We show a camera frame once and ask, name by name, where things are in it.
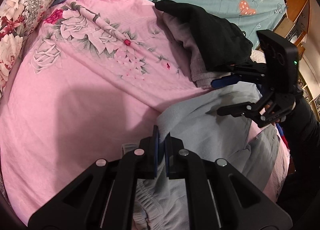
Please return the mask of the grey-blue pants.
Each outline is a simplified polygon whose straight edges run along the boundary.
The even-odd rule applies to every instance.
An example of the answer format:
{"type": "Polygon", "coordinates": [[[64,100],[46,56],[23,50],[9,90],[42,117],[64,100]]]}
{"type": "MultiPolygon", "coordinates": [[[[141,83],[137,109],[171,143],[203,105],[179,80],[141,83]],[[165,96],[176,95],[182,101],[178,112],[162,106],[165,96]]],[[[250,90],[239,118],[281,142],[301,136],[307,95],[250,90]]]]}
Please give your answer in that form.
{"type": "MultiPolygon", "coordinates": [[[[186,149],[207,161],[224,158],[274,201],[278,188],[270,177],[280,145],[277,129],[259,129],[246,117],[216,113],[221,106],[259,99],[255,84],[239,82],[177,103],[157,118],[160,137],[182,140],[186,149]]],[[[154,180],[138,181],[133,221],[137,229],[189,228],[185,183],[168,179],[164,163],[154,180]]]]}

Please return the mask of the wooden headboard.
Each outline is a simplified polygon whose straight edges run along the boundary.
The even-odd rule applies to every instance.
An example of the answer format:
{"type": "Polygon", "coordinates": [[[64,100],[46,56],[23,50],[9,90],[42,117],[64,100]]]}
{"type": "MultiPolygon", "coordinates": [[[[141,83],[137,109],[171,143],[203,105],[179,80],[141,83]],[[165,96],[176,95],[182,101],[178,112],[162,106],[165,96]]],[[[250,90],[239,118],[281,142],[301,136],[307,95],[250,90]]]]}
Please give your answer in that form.
{"type": "Polygon", "coordinates": [[[287,11],[274,32],[298,48],[298,59],[305,52],[304,39],[310,24],[310,0],[286,0],[287,11]]]}

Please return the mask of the red blue garment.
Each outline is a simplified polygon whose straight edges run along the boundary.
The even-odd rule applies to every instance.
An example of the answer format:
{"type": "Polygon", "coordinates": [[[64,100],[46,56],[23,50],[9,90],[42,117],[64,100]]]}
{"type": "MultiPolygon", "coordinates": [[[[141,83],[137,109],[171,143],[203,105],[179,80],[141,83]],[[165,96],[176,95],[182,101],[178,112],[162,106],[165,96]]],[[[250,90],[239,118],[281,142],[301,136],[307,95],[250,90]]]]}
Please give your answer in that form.
{"type": "Polygon", "coordinates": [[[278,132],[280,134],[280,137],[283,140],[284,144],[286,145],[287,149],[290,149],[289,144],[288,144],[288,142],[287,142],[287,140],[286,140],[286,138],[284,136],[283,129],[281,128],[281,126],[278,123],[276,123],[276,127],[277,127],[278,132]]]}

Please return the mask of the black folded garment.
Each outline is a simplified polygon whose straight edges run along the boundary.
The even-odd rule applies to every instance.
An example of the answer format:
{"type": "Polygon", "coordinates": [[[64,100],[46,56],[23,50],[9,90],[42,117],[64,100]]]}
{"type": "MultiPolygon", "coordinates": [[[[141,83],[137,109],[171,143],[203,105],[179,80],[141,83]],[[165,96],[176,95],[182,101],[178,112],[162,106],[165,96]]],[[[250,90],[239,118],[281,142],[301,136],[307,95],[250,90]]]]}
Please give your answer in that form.
{"type": "Polygon", "coordinates": [[[232,65],[252,63],[253,43],[227,19],[199,6],[171,0],[157,1],[155,8],[189,25],[207,71],[230,72],[232,65]]]}

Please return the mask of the grey folded garment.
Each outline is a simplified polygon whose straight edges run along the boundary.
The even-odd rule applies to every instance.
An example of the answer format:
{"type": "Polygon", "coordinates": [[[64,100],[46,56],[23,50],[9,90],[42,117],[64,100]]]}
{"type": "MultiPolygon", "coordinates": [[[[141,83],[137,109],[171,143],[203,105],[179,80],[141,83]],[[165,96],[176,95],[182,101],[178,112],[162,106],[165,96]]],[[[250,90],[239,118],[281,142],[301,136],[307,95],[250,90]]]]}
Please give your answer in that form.
{"type": "Polygon", "coordinates": [[[211,87],[214,79],[219,79],[230,75],[230,72],[210,72],[207,71],[202,59],[200,50],[191,34],[190,26],[182,23],[177,17],[168,13],[162,14],[164,24],[171,33],[171,37],[181,47],[182,52],[187,56],[187,69],[191,81],[201,88],[211,87]]]}

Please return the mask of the pink floral bed sheet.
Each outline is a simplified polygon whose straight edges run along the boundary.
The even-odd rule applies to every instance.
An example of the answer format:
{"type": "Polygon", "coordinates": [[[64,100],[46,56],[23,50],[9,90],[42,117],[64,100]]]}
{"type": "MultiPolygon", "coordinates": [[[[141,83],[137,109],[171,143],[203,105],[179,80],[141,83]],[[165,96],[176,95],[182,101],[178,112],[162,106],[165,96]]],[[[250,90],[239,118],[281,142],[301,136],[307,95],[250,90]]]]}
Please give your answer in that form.
{"type": "MultiPolygon", "coordinates": [[[[1,102],[1,167],[17,216],[27,223],[94,161],[150,136],[167,108],[212,92],[191,81],[186,56],[148,0],[50,8],[1,102]]],[[[277,197],[289,167],[279,140],[277,197]]]]}

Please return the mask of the red white floral quilt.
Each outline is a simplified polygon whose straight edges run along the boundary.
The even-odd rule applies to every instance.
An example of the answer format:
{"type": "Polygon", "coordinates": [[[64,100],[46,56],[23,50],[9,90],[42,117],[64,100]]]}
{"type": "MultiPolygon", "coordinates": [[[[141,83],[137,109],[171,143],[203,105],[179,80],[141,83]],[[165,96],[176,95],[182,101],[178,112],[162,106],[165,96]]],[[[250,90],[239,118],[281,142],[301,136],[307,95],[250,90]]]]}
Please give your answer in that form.
{"type": "Polygon", "coordinates": [[[24,44],[55,0],[3,0],[1,4],[1,95],[24,44]]]}

